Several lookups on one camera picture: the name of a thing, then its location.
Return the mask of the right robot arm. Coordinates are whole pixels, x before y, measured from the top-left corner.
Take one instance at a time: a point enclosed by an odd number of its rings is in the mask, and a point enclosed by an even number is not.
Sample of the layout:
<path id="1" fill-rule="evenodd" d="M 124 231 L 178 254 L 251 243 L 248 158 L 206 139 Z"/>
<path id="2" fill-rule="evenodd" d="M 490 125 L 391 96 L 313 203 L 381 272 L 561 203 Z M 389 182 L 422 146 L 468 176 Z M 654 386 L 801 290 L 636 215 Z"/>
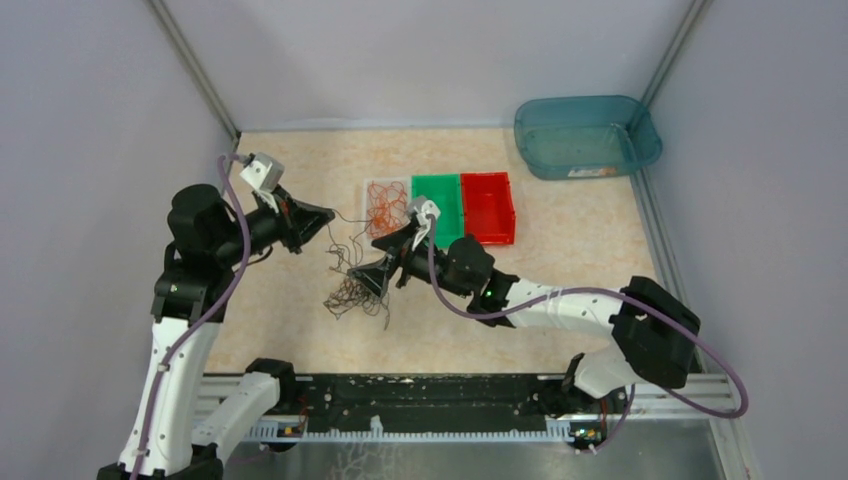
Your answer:
<path id="1" fill-rule="evenodd" d="M 694 359 L 700 319 L 656 281 L 634 276 L 618 291 L 552 287 L 495 267 L 495 259 L 472 235 L 441 250 L 409 225 L 374 240 L 381 260 L 349 269 L 368 293 L 383 298 L 392 277 L 411 278 L 443 295 L 468 299 L 457 315 L 489 327 L 546 328 L 606 341 L 605 348 L 575 355 L 564 375 L 563 398 L 576 412 L 590 411 L 602 397 L 647 382 L 683 388 Z"/>

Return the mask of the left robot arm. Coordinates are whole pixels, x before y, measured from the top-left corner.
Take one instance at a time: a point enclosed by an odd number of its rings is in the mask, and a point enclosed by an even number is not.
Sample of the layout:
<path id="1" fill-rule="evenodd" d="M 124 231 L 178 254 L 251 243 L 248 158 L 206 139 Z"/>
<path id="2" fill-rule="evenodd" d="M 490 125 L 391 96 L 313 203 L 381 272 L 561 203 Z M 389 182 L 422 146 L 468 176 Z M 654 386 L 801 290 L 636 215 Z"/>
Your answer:
<path id="1" fill-rule="evenodd" d="M 116 462 L 100 479 L 220 479 L 248 431 L 267 412 L 292 411 L 300 388 L 291 363 L 257 358 L 237 389 L 202 422 L 195 409 L 226 308 L 251 256 L 279 243 L 301 252 L 335 214 L 280 186 L 244 213 L 218 190 L 196 184 L 172 199 L 173 240 L 154 285 L 152 347 L 139 410 Z"/>

